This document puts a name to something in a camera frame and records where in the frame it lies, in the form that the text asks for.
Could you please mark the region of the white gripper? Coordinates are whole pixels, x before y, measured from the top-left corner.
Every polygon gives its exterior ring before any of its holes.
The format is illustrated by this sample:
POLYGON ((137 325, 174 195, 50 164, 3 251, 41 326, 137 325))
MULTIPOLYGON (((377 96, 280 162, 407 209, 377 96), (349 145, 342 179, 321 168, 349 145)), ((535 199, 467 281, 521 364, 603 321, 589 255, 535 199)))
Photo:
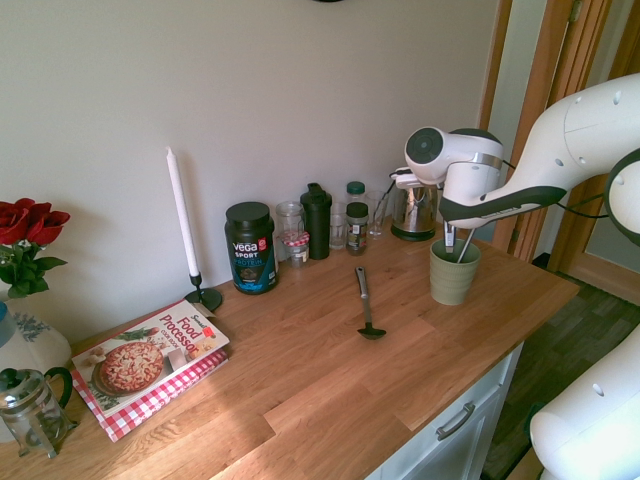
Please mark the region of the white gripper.
POLYGON ((444 245, 450 247, 450 225, 456 228, 472 229, 483 225, 480 219, 482 205, 463 205, 448 198, 440 202, 439 211, 443 220, 444 245))

